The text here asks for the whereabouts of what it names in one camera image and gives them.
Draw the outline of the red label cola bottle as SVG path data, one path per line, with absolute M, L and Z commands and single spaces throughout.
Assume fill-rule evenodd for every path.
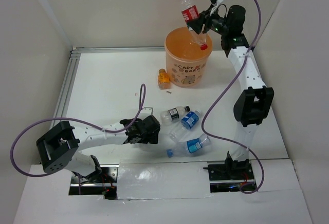
M 181 13 L 192 35 L 193 42 L 196 43 L 201 50 L 206 50 L 208 48 L 207 36 L 202 33 L 203 25 L 199 21 L 199 12 L 194 0 L 182 0 Z

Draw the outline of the blue label bottle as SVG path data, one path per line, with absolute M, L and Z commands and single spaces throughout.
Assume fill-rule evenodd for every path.
M 199 110 L 189 111 L 180 120 L 179 124 L 176 125 L 169 133 L 169 138 L 174 142 L 179 142 L 184 138 L 188 132 L 199 122 L 202 116 L 202 112 Z
M 172 157 L 194 157 L 204 150 L 204 147 L 211 145 L 208 135 L 202 134 L 200 137 L 185 142 L 178 142 L 172 148 L 167 149 L 169 158 Z

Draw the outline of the small orange juice bottle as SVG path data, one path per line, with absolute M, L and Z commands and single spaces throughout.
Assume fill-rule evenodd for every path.
M 165 69 L 159 69 L 158 71 L 158 87 L 160 89 L 169 89 L 171 86 L 169 76 Z

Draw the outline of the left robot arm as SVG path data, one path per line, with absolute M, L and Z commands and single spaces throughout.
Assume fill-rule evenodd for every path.
M 96 182 L 101 178 L 100 163 L 96 156 L 83 154 L 83 150 L 103 145 L 157 144 L 159 131 L 160 123 L 153 115 L 135 121 L 123 119 L 100 130 L 61 121 L 39 138 L 36 146 L 44 173 L 66 169 L 88 182 Z

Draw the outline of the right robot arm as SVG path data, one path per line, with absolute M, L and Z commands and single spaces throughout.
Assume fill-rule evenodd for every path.
M 274 90 L 261 79 L 253 61 L 253 52 L 243 34 L 245 8 L 233 5 L 224 16 L 219 15 L 218 8 L 218 5 L 210 5 L 197 19 L 187 24 L 199 33 L 212 30 L 221 35 L 222 50 L 238 76 L 242 92 L 233 106 L 233 115 L 237 121 L 234 144 L 220 171 L 230 179 L 237 179 L 248 173 L 249 148 L 257 128 L 268 116 Z

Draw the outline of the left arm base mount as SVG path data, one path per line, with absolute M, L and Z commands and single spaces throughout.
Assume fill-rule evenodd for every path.
M 118 179 L 118 164 L 101 165 L 102 172 L 96 179 L 88 181 L 82 176 L 72 174 L 69 192 L 70 196 L 78 195 L 97 195 L 103 199 L 117 199 L 117 179 Z

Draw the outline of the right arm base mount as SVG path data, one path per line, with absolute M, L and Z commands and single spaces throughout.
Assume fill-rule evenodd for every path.
M 234 161 L 229 152 L 223 163 L 208 164 L 203 170 L 208 172 L 211 193 L 249 193 L 257 188 L 249 159 Z

